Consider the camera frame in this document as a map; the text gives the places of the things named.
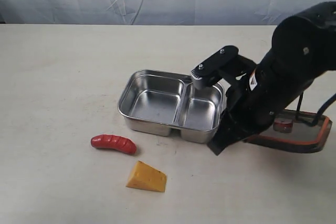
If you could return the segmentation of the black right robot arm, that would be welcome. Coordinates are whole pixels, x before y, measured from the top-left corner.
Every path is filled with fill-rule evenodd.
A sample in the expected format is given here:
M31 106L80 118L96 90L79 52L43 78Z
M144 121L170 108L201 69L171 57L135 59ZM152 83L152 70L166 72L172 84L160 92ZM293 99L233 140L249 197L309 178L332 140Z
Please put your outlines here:
M333 70L335 2L322 2L287 17L275 28L271 48L259 64L240 72L233 65L220 69L230 88L208 148L218 155L270 128L315 78Z

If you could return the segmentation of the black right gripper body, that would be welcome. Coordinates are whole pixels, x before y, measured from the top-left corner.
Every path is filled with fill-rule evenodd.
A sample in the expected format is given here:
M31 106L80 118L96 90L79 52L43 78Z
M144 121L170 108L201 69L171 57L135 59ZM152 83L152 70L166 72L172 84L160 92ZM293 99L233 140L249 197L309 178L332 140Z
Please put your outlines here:
M251 88L246 82L240 94L232 93L227 98L227 107L208 148L219 155L230 145L268 129L275 116L312 84L314 66L307 59L266 55L250 75L257 85Z

